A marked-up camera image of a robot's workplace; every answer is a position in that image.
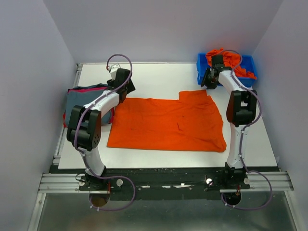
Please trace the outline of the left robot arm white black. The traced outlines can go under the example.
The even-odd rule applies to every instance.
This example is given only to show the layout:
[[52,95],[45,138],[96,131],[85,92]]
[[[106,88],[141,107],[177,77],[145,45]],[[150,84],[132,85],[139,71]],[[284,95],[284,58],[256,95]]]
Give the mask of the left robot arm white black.
[[103,121],[110,123],[115,107],[135,90],[131,70],[117,67],[109,72],[112,78],[102,90],[87,88],[78,102],[71,103],[70,117],[66,123],[66,139],[81,154],[85,172],[91,176],[90,184],[96,190],[102,190],[107,183],[105,164],[98,151]]

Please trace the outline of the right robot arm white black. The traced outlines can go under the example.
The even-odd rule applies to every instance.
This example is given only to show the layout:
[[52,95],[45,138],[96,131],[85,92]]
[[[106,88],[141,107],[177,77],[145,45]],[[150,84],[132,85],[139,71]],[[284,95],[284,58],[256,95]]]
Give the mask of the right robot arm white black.
[[219,84],[230,95],[226,118],[230,123],[231,142],[226,164],[230,169],[243,169],[244,143],[248,128],[255,119],[258,119],[256,117],[257,93],[240,82],[232,68],[224,64],[222,54],[211,57],[211,66],[206,69],[200,86],[213,90]]

